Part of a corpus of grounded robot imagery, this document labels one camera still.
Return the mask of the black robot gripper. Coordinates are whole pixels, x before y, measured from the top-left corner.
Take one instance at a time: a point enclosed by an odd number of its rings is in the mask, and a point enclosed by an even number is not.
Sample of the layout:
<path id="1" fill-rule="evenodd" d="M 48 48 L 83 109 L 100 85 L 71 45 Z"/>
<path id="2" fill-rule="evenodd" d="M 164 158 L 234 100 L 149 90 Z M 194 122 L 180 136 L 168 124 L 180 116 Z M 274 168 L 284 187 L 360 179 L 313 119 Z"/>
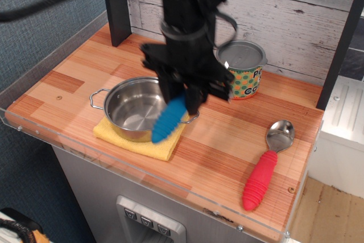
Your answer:
<path id="1" fill-rule="evenodd" d="M 208 94 L 228 100 L 233 75 L 213 53 L 214 35 L 178 41 L 170 38 L 165 44 L 145 43 L 143 65 L 155 71 L 166 104 L 182 93 L 185 86 L 185 106 L 195 115 Z"/>

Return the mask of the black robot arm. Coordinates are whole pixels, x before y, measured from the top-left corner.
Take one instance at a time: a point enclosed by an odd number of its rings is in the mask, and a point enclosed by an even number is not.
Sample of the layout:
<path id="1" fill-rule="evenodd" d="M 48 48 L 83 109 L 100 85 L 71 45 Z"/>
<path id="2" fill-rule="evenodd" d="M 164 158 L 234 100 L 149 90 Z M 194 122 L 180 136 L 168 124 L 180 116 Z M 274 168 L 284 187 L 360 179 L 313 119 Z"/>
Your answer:
<path id="1" fill-rule="evenodd" d="M 143 65 L 156 72 L 165 102 L 185 96 L 185 107 L 195 115 L 209 94 L 228 100 L 233 75 L 213 53 L 216 18 L 237 24 L 222 14 L 226 0 L 162 0 L 161 31 L 165 44 L 143 44 Z"/>

